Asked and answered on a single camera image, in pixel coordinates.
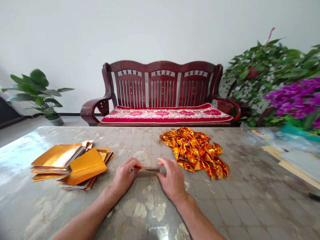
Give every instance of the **red seat cushion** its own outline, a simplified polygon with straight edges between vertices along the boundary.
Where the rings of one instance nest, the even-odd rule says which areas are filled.
[[[221,112],[210,103],[197,107],[129,108],[117,106],[98,126],[124,125],[210,125],[230,122],[232,116]]]

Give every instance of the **floor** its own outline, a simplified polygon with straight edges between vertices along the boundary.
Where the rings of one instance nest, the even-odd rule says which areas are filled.
[[[88,124],[80,116],[63,116],[65,127],[88,126]],[[52,126],[44,116],[34,119],[26,119],[22,122],[14,124],[10,127],[0,130],[0,148],[23,137],[24,135],[36,130],[38,127]]]

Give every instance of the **wooden bench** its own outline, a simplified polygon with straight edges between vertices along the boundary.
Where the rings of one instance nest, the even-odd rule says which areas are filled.
[[[183,65],[169,61],[157,61],[142,64],[134,61],[118,61],[112,64],[105,63],[102,68],[102,76],[105,84],[105,95],[102,98],[92,99],[86,102],[81,109],[81,117],[89,126],[108,125],[99,122],[95,117],[94,110],[98,108],[103,116],[109,114],[109,100],[114,108],[108,117],[115,115],[119,109],[142,109],[149,111],[150,108],[162,111],[164,109],[176,109],[175,107],[209,106],[213,100],[223,102],[219,104],[224,109],[222,112],[230,112],[235,109],[233,119],[224,122],[208,122],[204,124],[190,123],[180,125],[197,126],[230,126],[238,125],[238,120],[243,116],[250,115],[250,109],[240,102],[223,99],[219,95],[219,84],[222,77],[223,67],[221,64],[214,65],[208,62],[195,61]],[[109,124],[110,126],[174,126],[174,123],[135,123]]]

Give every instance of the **right hand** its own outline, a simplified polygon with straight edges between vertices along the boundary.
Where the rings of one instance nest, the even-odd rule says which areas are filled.
[[[183,202],[187,198],[188,193],[184,186],[184,175],[181,167],[176,160],[164,158],[158,158],[158,160],[159,165],[164,165],[167,170],[166,177],[162,173],[157,173],[163,190],[175,205]]]

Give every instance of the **paper stack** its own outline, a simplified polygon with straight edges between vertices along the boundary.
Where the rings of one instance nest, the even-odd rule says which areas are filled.
[[[71,172],[62,179],[62,189],[83,190],[91,189],[97,176],[108,170],[107,164],[112,159],[113,152],[104,148],[93,148],[70,163]]]
[[[71,171],[70,163],[91,149],[93,140],[70,145],[55,145],[32,163],[33,181],[59,178]]]

